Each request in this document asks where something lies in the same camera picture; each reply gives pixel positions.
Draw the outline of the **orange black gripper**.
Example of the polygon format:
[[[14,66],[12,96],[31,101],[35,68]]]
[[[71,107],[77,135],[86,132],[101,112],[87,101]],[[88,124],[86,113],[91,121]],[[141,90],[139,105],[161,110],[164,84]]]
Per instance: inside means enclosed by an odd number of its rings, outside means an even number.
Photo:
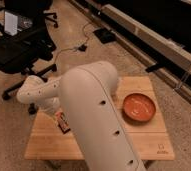
[[[69,132],[70,127],[69,127],[69,124],[66,120],[64,113],[63,112],[57,112],[55,114],[55,116],[56,116],[57,125],[61,129],[62,133],[66,134],[67,132]]]

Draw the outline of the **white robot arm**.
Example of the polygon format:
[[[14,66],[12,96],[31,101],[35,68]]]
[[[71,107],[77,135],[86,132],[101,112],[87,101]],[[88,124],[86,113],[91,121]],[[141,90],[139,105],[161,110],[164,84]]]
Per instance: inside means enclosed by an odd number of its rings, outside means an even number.
[[[146,171],[112,100],[118,82],[115,66],[97,61],[48,81],[31,75],[17,99],[62,110],[90,171]]]

